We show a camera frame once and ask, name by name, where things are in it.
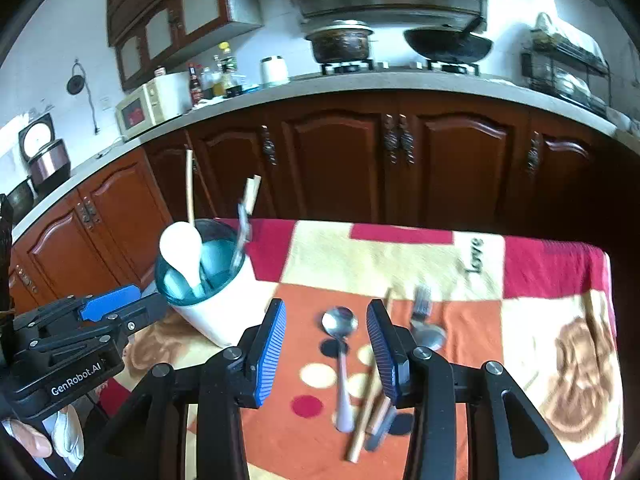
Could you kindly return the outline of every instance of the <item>gas stove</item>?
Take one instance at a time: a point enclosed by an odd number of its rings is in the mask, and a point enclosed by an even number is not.
[[[390,66],[386,61],[374,62],[372,59],[364,61],[354,61],[347,63],[327,63],[320,65],[320,72],[323,76],[333,74],[352,74],[361,72],[384,72],[393,70],[395,72],[446,72],[450,74],[480,75],[480,67],[476,64],[449,64],[425,59],[424,63],[412,61],[408,65]]]

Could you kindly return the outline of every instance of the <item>microwave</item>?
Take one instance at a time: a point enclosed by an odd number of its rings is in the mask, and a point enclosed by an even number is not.
[[[189,73],[178,72],[136,88],[116,106],[116,118],[120,133],[129,140],[190,109]]]

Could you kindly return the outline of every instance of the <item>table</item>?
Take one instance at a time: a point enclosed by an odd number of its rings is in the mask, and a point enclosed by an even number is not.
[[[497,360],[541,412],[584,480],[622,465],[622,380],[615,348],[609,258],[579,243],[370,224],[254,219],[247,247],[256,301],[287,307],[287,333],[273,391],[260,410],[243,410],[252,479],[401,478],[412,420],[401,410],[393,432],[357,464],[345,462],[349,435],[335,416],[335,370],[321,314],[335,305],[360,325],[348,339],[354,414],[370,366],[364,323],[372,298],[394,298],[393,321],[408,326],[415,287],[427,283],[430,322],[447,331],[439,351],[453,363]],[[203,363],[220,351],[176,313],[136,334],[126,369],[100,402],[113,413],[153,364]],[[457,417],[457,478],[466,478],[466,421]],[[186,478],[195,476],[197,410],[189,416]]]

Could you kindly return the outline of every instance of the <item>screw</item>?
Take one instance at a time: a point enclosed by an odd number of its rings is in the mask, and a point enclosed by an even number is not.
[[[431,355],[431,349],[426,346],[417,346],[414,348],[414,357],[417,357],[418,359],[431,359]]]
[[[151,368],[154,377],[164,377],[171,371],[171,367],[167,363],[159,363]]]
[[[487,372],[493,375],[500,375],[504,371],[504,368],[498,361],[489,361],[484,367]]]
[[[229,348],[225,348],[225,351],[222,352],[222,355],[225,359],[229,359],[230,361],[235,361],[242,355],[242,350],[237,346],[230,346]]]

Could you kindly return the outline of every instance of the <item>pot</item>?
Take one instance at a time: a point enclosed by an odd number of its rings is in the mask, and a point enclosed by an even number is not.
[[[434,29],[411,28],[404,32],[409,46],[418,54],[432,61],[451,64],[471,64],[485,57],[494,42],[471,33]]]
[[[64,140],[52,140],[42,146],[29,160],[29,173],[39,197],[47,196],[68,180],[71,161]]]
[[[11,207],[14,208],[14,226],[33,209],[33,192],[29,186],[29,179],[23,180],[6,196]]]
[[[305,36],[314,59],[320,64],[369,59],[369,36],[373,29],[356,20],[335,20]]]

